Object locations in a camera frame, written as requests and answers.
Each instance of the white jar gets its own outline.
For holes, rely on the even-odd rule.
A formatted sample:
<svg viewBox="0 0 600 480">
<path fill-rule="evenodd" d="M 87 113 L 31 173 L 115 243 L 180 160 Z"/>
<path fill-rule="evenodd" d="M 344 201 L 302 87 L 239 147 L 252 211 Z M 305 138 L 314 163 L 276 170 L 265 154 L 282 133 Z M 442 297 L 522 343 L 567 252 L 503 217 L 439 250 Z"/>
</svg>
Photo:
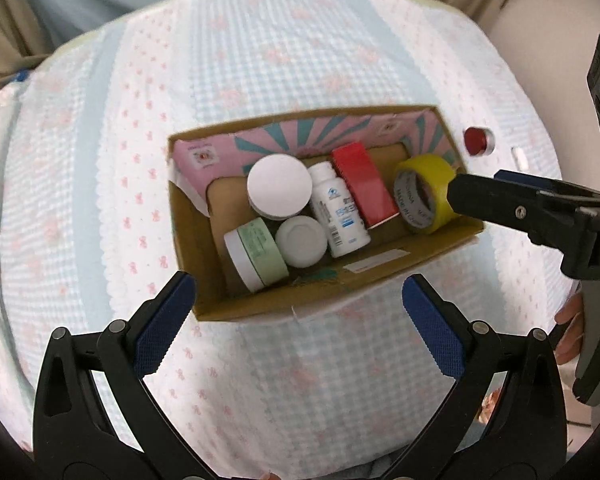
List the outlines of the white jar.
<svg viewBox="0 0 600 480">
<path fill-rule="evenodd" d="M 311 267 L 327 251 L 327 237 L 319 222 L 309 216 L 293 216 L 282 222 L 276 233 L 276 245 L 288 266 Z"/>
<path fill-rule="evenodd" d="M 285 153 L 261 158 L 247 177 L 251 207 L 270 220 L 297 215 L 309 202 L 311 190 L 311 177 L 304 164 Z"/>
<path fill-rule="evenodd" d="M 330 162 L 309 168 L 314 188 L 310 205 L 325 229 L 331 256 L 338 258 L 364 247 L 371 237 L 344 180 L 336 176 Z"/>
</svg>

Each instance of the blue gripper pad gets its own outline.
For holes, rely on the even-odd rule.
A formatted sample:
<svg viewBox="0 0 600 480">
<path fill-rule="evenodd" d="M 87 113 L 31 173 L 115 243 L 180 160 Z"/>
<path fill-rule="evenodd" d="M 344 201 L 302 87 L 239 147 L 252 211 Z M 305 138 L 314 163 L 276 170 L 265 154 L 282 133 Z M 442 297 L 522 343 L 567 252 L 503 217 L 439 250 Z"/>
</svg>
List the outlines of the blue gripper pad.
<svg viewBox="0 0 600 480">
<path fill-rule="evenodd" d="M 443 301 L 421 274 L 404 280 L 402 305 L 440 371 L 459 379 L 472 344 L 466 318 L 453 303 Z"/>
<path fill-rule="evenodd" d="M 195 301 L 195 280 L 179 271 L 129 320 L 127 348 L 138 378 L 157 371 Z"/>
<path fill-rule="evenodd" d="M 554 181 L 542 176 L 529 175 L 526 173 L 517 173 L 515 171 L 500 170 L 493 175 L 494 180 L 502 182 L 512 182 L 514 184 L 523 184 L 524 186 L 535 189 L 544 189 L 545 191 L 554 191 Z"/>
</svg>

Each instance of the tape roll label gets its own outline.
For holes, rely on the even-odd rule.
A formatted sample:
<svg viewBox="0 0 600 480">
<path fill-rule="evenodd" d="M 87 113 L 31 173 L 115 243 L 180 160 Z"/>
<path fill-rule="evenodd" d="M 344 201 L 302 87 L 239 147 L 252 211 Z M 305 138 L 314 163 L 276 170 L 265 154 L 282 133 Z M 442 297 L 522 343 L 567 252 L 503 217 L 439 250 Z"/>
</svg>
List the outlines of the tape roll label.
<svg viewBox="0 0 600 480">
<path fill-rule="evenodd" d="M 402 218 L 416 229 L 426 229 L 436 218 L 436 201 L 427 182 L 415 171 L 401 171 L 394 181 L 395 201 Z"/>
</svg>

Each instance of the yellow tape roll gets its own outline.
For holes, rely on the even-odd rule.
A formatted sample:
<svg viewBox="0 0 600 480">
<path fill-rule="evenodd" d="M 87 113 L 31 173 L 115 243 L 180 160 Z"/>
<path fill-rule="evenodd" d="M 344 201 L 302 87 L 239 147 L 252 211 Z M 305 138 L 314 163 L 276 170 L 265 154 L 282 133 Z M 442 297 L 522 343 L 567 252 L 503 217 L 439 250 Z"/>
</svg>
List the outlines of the yellow tape roll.
<svg viewBox="0 0 600 480">
<path fill-rule="evenodd" d="M 396 166 L 395 201 L 413 231 L 430 234 L 458 216 L 446 200 L 446 187 L 455 176 L 444 158 L 431 153 Z"/>
</svg>

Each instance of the wall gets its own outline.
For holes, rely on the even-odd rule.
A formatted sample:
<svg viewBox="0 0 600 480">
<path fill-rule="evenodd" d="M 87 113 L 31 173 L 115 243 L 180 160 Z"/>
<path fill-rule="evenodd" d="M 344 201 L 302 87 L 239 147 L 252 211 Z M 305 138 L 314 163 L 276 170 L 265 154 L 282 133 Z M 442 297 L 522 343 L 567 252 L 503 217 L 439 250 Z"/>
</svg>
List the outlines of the wall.
<svg viewBox="0 0 600 480">
<path fill-rule="evenodd" d="M 489 37 L 536 107 L 564 180 L 600 190 L 600 129 L 586 76 L 600 0 L 510 0 Z"/>
</svg>

